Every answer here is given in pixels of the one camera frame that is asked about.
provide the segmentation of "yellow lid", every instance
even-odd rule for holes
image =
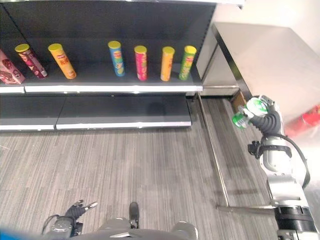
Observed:
[[[111,49],[118,49],[121,47],[121,43],[118,41],[110,41],[110,42],[108,42],[108,46]]]
[[[51,51],[63,50],[63,48],[60,43],[54,43],[48,46],[48,50],[51,52]]]
[[[24,51],[27,51],[29,48],[30,48],[29,44],[24,43],[16,46],[14,50],[18,53],[22,53]]]
[[[196,54],[197,49],[196,49],[194,46],[187,45],[187,46],[184,47],[184,51],[185,51],[187,54]]]
[[[144,54],[147,52],[147,48],[145,46],[135,46],[134,47],[134,51],[137,53],[137,54]]]
[[[166,54],[175,54],[175,49],[171,46],[165,46],[162,51]]]

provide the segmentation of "black cable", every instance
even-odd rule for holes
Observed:
[[[301,149],[298,147],[298,145],[293,141],[291,140],[289,137],[285,136],[285,135],[282,135],[282,134],[279,134],[279,133],[273,133],[273,134],[266,134],[266,135],[263,135],[262,138],[261,138],[261,143],[264,144],[265,143],[265,139],[267,137],[278,137],[278,138],[281,138],[281,139],[284,139],[286,140],[287,142],[289,142],[295,149],[296,151],[298,152],[303,164],[304,164],[304,167],[305,167],[305,177],[304,177],[304,181],[303,181],[303,184],[302,184],[302,188],[305,189],[305,187],[309,184],[310,182],[310,172],[309,172],[309,168],[308,168],[308,163],[307,163],[307,159],[305,158],[305,155],[302,153]]]
[[[49,216],[49,217],[44,221],[41,234],[43,235],[43,234],[45,233],[45,230],[46,230],[49,222],[50,222],[53,218],[59,218],[59,217],[60,217],[60,216],[59,216],[58,214],[54,214],[54,215]]]

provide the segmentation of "shelf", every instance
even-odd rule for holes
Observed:
[[[0,131],[189,127],[186,97],[3,96]]]
[[[48,0],[0,0],[0,3],[12,2],[44,2]],[[146,2],[146,3],[189,3],[189,4],[234,4],[243,6],[245,0],[118,0],[123,2]]]
[[[65,97],[3,96],[0,131],[54,130]]]
[[[148,64],[148,79],[140,81],[136,74],[135,63],[125,66],[125,76],[118,77],[114,73],[112,64],[107,62],[72,63],[77,77],[66,79],[55,62],[46,66],[48,77],[36,78],[31,71],[27,71],[26,80],[19,85],[19,93],[187,93],[203,90],[198,70],[191,69],[188,80],[178,78],[180,64],[173,64],[171,79],[161,81],[161,64]],[[0,93],[17,93],[17,85],[0,84]]]
[[[184,95],[68,96],[56,123],[57,130],[188,126]]]

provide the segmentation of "green can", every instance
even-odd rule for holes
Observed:
[[[252,114],[258,117],[264,117],[268,113],[266,104],[257,97],[252,97],[244,107],[242,106],[239,108],[240,111],[233,115],[232,122],[240,129],[245,129],[249,125],[250,121],[245,115],[242,114],[241,109],[246,108]]]
[[[197,49],[194,46],[187,45],[184,47],[184,55],[181,63],[179,79],[183,81],[188,79],[196,52]]]

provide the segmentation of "white wall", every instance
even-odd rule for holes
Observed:
[[[320,56],[320,0],[246,0],[242,9],[218,4],[213,22],[290,27]]]

